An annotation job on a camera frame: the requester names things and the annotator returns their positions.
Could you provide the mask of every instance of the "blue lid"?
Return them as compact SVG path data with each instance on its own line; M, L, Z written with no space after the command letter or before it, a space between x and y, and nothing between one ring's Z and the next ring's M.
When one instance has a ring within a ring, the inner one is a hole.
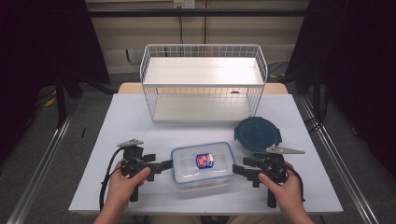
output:
M268 147L279 145L282 137L279 129L267 119L249 117L233 129L233 140L238 140L244 148L253 153L266 153Z

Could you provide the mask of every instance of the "black curtain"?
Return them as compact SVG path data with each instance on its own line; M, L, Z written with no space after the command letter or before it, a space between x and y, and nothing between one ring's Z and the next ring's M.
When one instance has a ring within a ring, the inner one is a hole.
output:
M0 2L0 162L32 117L38 92L61 71L76 83L109 83L87 11L84 0Z
M318 76L396 176L396 2L311 0L309 7L331 14L304 18L285 80L306 92Z

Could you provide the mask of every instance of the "human hand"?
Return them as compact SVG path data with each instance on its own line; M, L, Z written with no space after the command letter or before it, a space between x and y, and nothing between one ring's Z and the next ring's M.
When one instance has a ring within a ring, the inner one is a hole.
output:
M129 199L134 193L134 189L142 186L150 173L148 167L141 170L132 178L127 178L121 174L121 162L117 163L113 175L110 177L106 203L117 206L124 210L128 207Z
M144 168L132 178L127 178L121 174L121 162L117 163L114 173L110 177L110 184L105 205L95 220L95 224L118 223L123 210L128 207L129 198L134 193L134 188L143 185L147 180L150 169Z
M259 179L274 193L280 211L291 223L313 223L303 206L299 179L292 171L287 170L287 173L288 180L281 186L276 184L265 174L259 174Z

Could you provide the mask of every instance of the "white table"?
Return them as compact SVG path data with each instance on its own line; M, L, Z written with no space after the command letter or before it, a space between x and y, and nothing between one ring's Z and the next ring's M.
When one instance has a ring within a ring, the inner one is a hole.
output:
M264 95L256 116L272 121L280 130L280 146L305 150L304 155L285 155L304 181L305 209L311 214L342 212L343 208L324 170L318 153L291 95ZM144 154L155 153L157 162L170 159L176 147L211 142L228 142L237 164L249 153L233 140L236 123L153 123L143 94L115 94L101 132L79 183L69 211L80 214L99 212L99 192L107 165L120 142L143 140ZM115 159L122 158L121 153ZM269 208L267 188L251 186L241 175L225 188L185 192L177 189L171 170L155 175L139 189L139 201L130 203L126 213L139 215L257 215L279 213Z

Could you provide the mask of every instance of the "plastic container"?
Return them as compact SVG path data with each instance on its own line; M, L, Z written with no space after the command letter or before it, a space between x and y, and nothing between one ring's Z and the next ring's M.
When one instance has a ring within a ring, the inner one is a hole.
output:
M180 189L202 189L227 185L235 164L226 142L178 147L172 150L173 179Z
M153 122L256 114L267 79L258 45L147 45L140 79Z

